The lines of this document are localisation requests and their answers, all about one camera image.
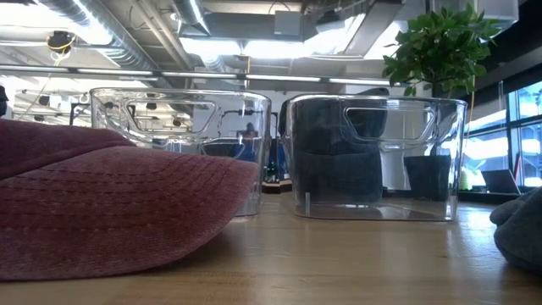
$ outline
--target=fabric texture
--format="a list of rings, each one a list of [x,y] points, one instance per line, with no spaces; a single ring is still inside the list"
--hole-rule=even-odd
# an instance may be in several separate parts
[[[138,148],[110,130],[0,119],[0,145],[0,280],[173,262],[228,224],[257,175],[255,163]]]
[[[500,205],[489,219],[495,244],[506,260],[542,275],[542,187]]]

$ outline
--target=wooden table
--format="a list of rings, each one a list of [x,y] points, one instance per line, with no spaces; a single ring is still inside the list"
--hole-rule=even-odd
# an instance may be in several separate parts
[[[542,279],[495,248],[491,206],[457,223],[288,214],[276,195],[188,258],[94,280],[2,283],[0,304],[540,304]]]

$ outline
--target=window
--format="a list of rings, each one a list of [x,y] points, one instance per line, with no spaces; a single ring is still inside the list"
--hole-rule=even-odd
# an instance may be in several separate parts
[[[471,132],[503,125],[506,123],[506,101],[504,98],[497,98],[489,103],[481,104],[474,108],[472,118],[470,115],[469,110],[467,119],[470,118],[471,122],[465,126],[465,130],[470,129]]]
[[[482,171],[509,169],[519,186],[542,186],[541,95],[542,81],[474,108],[462,164],[471,185],[485,186]]]
[[[521,186],[542,186],[542,156],[540,155],[542,124],[527,125],[514,129],[512,134],[518,134],[521,139],[515,157],[519,162],[519,164],[515,165],[518,169],[517,182]]]
[[[471,136],[463,141],[463,168],[473,186],[485,186],[482,171],[508,169],[508,138],[505,131]]]
[[[541,115],[541,93],[542,81],[509,93],[508,100],[511,106],[510,119],[515,121]]]

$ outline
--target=ceiling light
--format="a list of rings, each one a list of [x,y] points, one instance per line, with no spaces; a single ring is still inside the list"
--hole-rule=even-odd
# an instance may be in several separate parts
[[[51,73],[62,73],[69,72],[66,68],[59,67],[40,67],[40,66],[18,66],[10,64],[0,64],[1,70],[8,71],[32,71],[32,72],[51,72]]]
[[[170,77],[194,77],[206,79],[234,80],[237,78],[235,74],[226,73],[197,73],[197,72],[163,72],[163,76]]]
[[[395,37],[397,33],[401,30],[400,24],[398,21],[394,21],[388,26],[388,28],[380,35],[379,39],[373,44],[369,49],[367,54],[365,54],[365,59],[382,59],[383,56],[392,56],[395,51],[397,51],[398,46],[386,47],[390,44],[397,43]]]
[[[68,29],[73,25],[69,19],[56,15],[43,4],[20,5],[3,1],[0,9],[0,25],[10,31],[52,31]]]
[[[313,53],[330,54],[335,50],[337,37],[342,37],[345,32],[346,30],[344,28],[323,31],[316,36],[307,39],[304,43]]]
[[[99,75],[152,75],[151,71],[125,69],[78,69],[80,73]]]
[[[302,58],[311,55],[311,50],[302,42],[251,41],[244,54],[254,58]]]
[[[359,14],[358,16],[350,17],[345,21],[345,33],[340,37],[339,42],[335,46],[334,53],[342,53],[346,50],[357,30],[362,25],[366,14]]]
[[[241,47],[231,40],[191,39],[180,38],[183,48],[198,55],[239,55]]]
[[[359,79],[330,78],[329,82],[332,84],[369,85],[369,86],[389,86],[390,85],[390,83],[387,80],[359,80]]]
[[[119,76],[119,80],[158,81],[158,78],[141,76]]]
[[[247,75],[248,80],[292,80],[320,82],[319,77],[310,76],[288,76],[288,75]]]

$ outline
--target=ceiling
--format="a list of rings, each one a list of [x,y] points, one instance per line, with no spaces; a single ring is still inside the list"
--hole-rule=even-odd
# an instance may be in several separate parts
[[[186,33],[190,33],[190,31],[186,31],[186,25],[179,28],[179,21],[178,18],[175,18],[172,0],[137,1],[147,1],[150,3],[150,6],[156,9],[160,18],[168,27],[166,31],[172,33],[176,37],[178,37],[177,34],[186,37],[186,35],[188,35]],[[71,19],[62,17],[43,5],[20,5],[1,2],[2,0],[0,0],[0,64],[52,66],[55,64],[55,58],[58,55],[52,53],[47,47],[45,43],[47,37],[49,37],[53,31],[70,31],[75,32],[77,39],[74,42],[74,47],[71,52],[69,52],[69,56],[60,62],[61,66],[104,69],[119,68],[118,62],[114,62],[110,56],[106,56],[108,51],[105,50],[104,47],[96,49],[92,48],[92,46],[88,46],[88,44],[96,45],[97,42],[91,41],[87,36],[78,32],[80,27]],[[80,2],[91,3],[90,0],[80,0]],[[152,22],[158,27],[158,32],[161,33],[159,35],[164,36],[161,41],[158,39],[156,31],[153,31],[149,24],[145,22],[141,12],[134,8],[135,1],[95,0],[95,2],[102,4],[102,13],[109,16],[108,21],[119,25],[118,28],[115,28],[117,29],[117,41],[133,42],[133,46],[139,50],[138,52],[140,52],[142,57],[147,59],[153,69],[182,70],[183,66],[179,62],[179,56],[180,59],[184,61],[183,63],[188,64],[195,70],[205,71],[206,69],[209,69],[204,64],[204,61],[202,61],[202,54],[199,53],[200,51],[189,53],[189,46],[182,46],[178,39],[177,42],[181,47],[180,51],[188,54],[183,57],[183,54],[175,48],[175,45],[172,45],[174,51],[169,52],[165,47],[165,45],[168,45],[167,47],[170,45],[168,40],[166,39],[166,43],[163,43],[164,38],[167,38],[165,36],[165,30],[160,29],[159,23]],[[425,0],[407,0],[404,4],[400,3],[401,0],[370,0],[370,3],[373,2],[373,6],[370,6],[368,4],[369,0],[289,0],[285,2],[265,0],[202,0],[202,6],[205,9],[205,19],[208,22],[211,22],[210,19],[213,15],[223,17],[233,16],[233,19],[230,18],[230,24],[228,26],[230,29],[235,28],[238,32],[237,35],[241,36],[249,35],[252,32],[261,30],[260,28],[265,26],[264,20],[273,23],[272,21],[275,18],[278,18],[274,17],[275,14],[278,16],[278,14],[282,14],[286,11],[299,12],[298,15],[301,16],[300,18],[305,20],[301,23],[302,31],[300,32],[300,38],[298,37],[298,40],[300,41],[293,43],[296,45],[301,43],[304,47],[312,47],[312,53],[301,56],[292,56],[293,58],[287,58],[288,56],[286,56],[286,58],[270,58],[269,56],[259,58],[258,56],[252,56],[250,61],[245,58],[239,59],[239,57],[234,56],[231,53],[222,55],[220,58],[224,61],[229,72],[250,71],[250,73],[265,75],[316,75],[323,77],[380,78],[383,68],[383,61],[381,60],[382,55],[391,54],[394,51],[393,48],[384,48],[384,46],[394,41],[396,33],[405,28],[406,20],[415,18],[424,13]],[[381,12],[379,14],[372,13],[377,12],[376,6],[382,3],[383,5],[388,6],[381,7]],[[338,9],[337,14],[342,21],[334,23],[334,25],[340,24],[341,26],[344,26],[344,28],[339,28],[335,32],[321,31],[318,34],[314,27],[316,20],[322,16],[324,11],[336,8]],[[373,27],[366,25],[369,16],[378,21],[373,24]],[[236,24],[235,18],[240,17],[260,19],[261,25],[258,23],[247,25],[239,21]],[[361,31],[359,31],[358,28],[365,29],[365,34],[363,36],[357,36],[358,34],[361,35]],[[356,42],[356,46],[352,48],[351,44],[354,42],[354,39],[357,39],[360,42]],[[240,45],[243,50],[242,52],[247,51],[248,45],[250,44],[248,40],[243,39],[232,39],[231,41]],[[342,46],[344,44],[343,42],[346,42],[346,45],[343,46],[344,50],[339,47],[339,45]],[[331,46],[331,51],[315,51],[315,49],[313,49],[315,46],[321,47],[327,44]],[[284,51],[283,47],[269,48],[271,50],[267,51],[271,55]],[[209,49],[211,51],[213,50],[212,47],[208,47],[201,52],[207,52]],[[368,50],[368,53],[363,52],[365,58],[357,52],[357,50],[361,49]],[[10,83],[17,84],[18,89],[15,98],[15,110],[18,112],[24,112],[25,109],[36,100],[36,92],[39,92],[46,83],[47,87],[43,93],[57,93],[61,96],[72,96],[75,100],[79,100],[80,97],[94,87],[144,87],[162,85],[162,83],[153,81],[120,80],[119,78],[103,77],[100,75],[97,75],[92,79],[52,78],[49,82],[47,82],[47,78],[43,77],[31,77],[28,75],[19,75],[20,77],[16,76],[17,75],[6,75],[4,77],[4,83],[9,80]],[[166,81],[168,82],[166,84],[167,86],[178,88],[185,87],[184,81],[179,81],[177,79],[169,79]],[[192,87],[202,89],[247,89],[250,91],[274,90],[278,92],[338,92],[340,90],[340,86],[337,85],[331,86],[326,84],[262,80],[251,81],[247,88],[244,86],[239,87],[239,84],[234,82],[224,81],[196,81],[192,83]],[[28,94],[28,91],[27,93],[24,93],[24,89],[34,92],[32,94]],[[49,111],[56,114],[61,114],[63,112],[58,108],[42,107],[40,105],[33,106],[32,111],[37,113]],[[89,125],[90,120],[83,117],[84,115],[81,115],[81,118],[78,119],[78,124]],[[33,120],[29,115],[26,115],[24,119]],[[59,121],[65,123],[65,118],[51,119],[51,121],[54,124],[58,124]]]

